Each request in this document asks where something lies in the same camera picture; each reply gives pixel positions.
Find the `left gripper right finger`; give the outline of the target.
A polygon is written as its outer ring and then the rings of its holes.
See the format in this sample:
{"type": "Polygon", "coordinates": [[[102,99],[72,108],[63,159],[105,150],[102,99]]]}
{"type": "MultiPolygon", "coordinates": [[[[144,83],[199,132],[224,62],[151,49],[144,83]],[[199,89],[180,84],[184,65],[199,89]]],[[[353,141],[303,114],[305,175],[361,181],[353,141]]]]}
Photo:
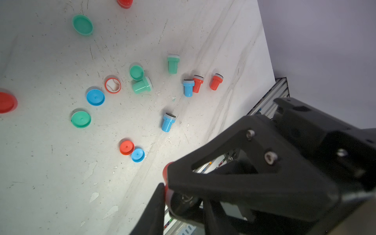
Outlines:
{"type": "Polygon", "coordinates": [[[172,163],[169,187],[202,199],[315,221],[340,198],[337,185],[287,142],[266,117],[244,116],[212,141],[172,163]],[[243,174],[198,174],[194,169],[225,151],[240,148],[243,174]]]}

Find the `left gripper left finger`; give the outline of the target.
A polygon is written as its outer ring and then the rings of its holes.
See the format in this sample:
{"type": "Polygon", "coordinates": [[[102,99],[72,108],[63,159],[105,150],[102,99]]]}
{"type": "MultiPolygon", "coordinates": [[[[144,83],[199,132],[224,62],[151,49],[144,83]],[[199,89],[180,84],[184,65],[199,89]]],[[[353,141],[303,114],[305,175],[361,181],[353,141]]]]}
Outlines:
{"type": "Polygon", "coordinates": [[[164,216],[165,185],[160,183],[130,235],[162,235],[164,216]]]}

